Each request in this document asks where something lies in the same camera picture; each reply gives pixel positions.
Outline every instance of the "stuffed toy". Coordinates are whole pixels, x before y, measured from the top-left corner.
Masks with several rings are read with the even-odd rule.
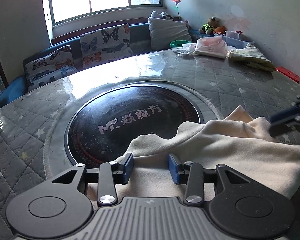
[[[221,27],[217,27],[214,30],[214,33],[219,34],[219,35],[224,35],[226,33],[226,27],[222,25]]]
[[[161,13],[162,19],[173,21],[171,15],[168,15],[166,12]]]
[[[189,30],[189,22],[185,20],[183,23],[187,26],[187,29]]]
[[[199,29],[199,33],[212,35],[215,31],[215,28],[218,26],[218,19],[216,17],[212,17],[208,19],[208,22]]]

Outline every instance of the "throw pillow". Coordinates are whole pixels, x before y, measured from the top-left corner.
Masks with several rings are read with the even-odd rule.
[[[29,92],[78,71],[69,45],[26,64],[24,69]]]
[[[80,43],[84,69],[132,56],[128,24],[83,34]]]
[[[188,29],[183,22],[149,18],[151,48],[153,50],[170,49],[170,43],[176,40],[191,41]]]

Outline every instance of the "butterfly pillow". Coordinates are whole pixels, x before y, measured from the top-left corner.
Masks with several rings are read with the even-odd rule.
[[[90,68],[130,57],[130,28],[128,24],[105,28],[80,37],[83,67]]]
[[[26,64],[24,69],[29,91],[78,71],[74,67],[69,45]]]

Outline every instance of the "red object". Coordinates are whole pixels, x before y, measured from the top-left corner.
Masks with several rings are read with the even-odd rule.
[[[282,74],[286,75],[287,77],[291,78],[293,81],[300,84],[300,77],[295,73],[291,72],[290,70],[284,67],[277,67],[277,71],[281,72]]]

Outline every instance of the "blue sofa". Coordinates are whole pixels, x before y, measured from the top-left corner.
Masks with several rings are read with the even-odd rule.
[[[208,37],[207,35],[199,34],[199,32],[195,30],[189,30],[189,33],[193,42],[196,42],[199,38]],[[142,23],[142,24],[130,25],[130,41],[131,41],[131,49],[134,56],[152,52],[149,24]],[[48,49],[40,51],[26,58],[22,62],[23,67],[29,62],[39,59],[41,57],[45,57],[48,54],[55,51],[56,49],[66,45],[71,46],[71,53],[74,61],[74,67],[78,71],[83,70],[82,53],[81,53],[81,45],[80,45],[79,37],[58,43],[54,46],[49,47]],[[17,98],[25,95],[26,93],[28,93],[26,77],[25,75],[18,76],[10,83],[8,88],[0,96],[0,108],[12,102],[13,100],[16,100]]]

